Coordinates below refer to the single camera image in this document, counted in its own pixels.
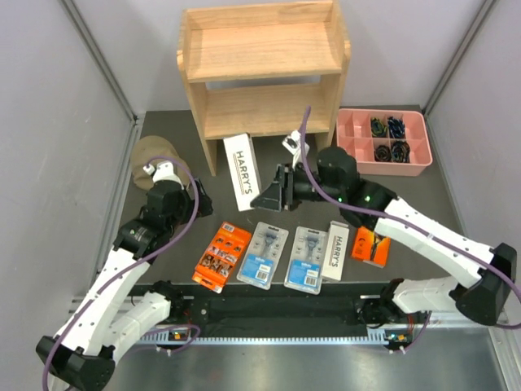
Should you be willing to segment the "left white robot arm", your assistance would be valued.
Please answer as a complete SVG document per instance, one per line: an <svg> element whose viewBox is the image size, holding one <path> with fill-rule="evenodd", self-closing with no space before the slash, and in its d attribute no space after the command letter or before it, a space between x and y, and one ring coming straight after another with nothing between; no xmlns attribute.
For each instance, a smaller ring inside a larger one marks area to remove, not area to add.
<svg viewBox="0 0 521 391"><path fill-rule="evenodd" d="M184 315L182 294L169 281L154 283L136 306L117 313L156 258L186 233L198 217L212 214L212 200L197 178L185 186L175 174L153 176L139 215L118 231L94 284L69 320L43 336L36 353L44 369L42 389L51 377L70 389L102 390L123 356L157 324Z"/></svg>

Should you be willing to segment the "white Harry's box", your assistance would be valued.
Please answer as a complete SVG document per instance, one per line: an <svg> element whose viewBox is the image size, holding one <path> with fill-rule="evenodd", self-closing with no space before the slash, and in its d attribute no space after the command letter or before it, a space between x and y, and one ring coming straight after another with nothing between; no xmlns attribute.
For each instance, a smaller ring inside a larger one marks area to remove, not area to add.
<svg viewBox="0 0 521 391"><path fill-rule="evenodd" d="M349 227L341 222L331 222L327 236L326 252L322 263L322 277L330 282L342 279L347 252Z"/></svg>
<svg viewBox="0 0 521 391"><path fill-rule="evenodd" d="M238 211L252 210L251 202L261 191L252 138L243 133L224 138L223 142Z"/></svg>

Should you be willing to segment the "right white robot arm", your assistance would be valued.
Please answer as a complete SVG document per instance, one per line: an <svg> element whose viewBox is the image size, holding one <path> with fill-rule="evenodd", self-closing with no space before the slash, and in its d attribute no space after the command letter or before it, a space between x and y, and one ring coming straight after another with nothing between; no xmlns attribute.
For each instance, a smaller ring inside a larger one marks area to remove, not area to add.
<svg viewBox="0 0 521 391"><path fill-rule="evenodd" d="M251 206L292 211L303 201L328 201L351 226L403 244L448 273L439 279L391 281L379 303L389 322L419 311L458 311L475 323L497 326L508 296L520 294L513 247L501 243L492 248L442 226L395 192L362 178L355 159L340 147L320 151L315 172L306 161L279 165Z"/></svg>

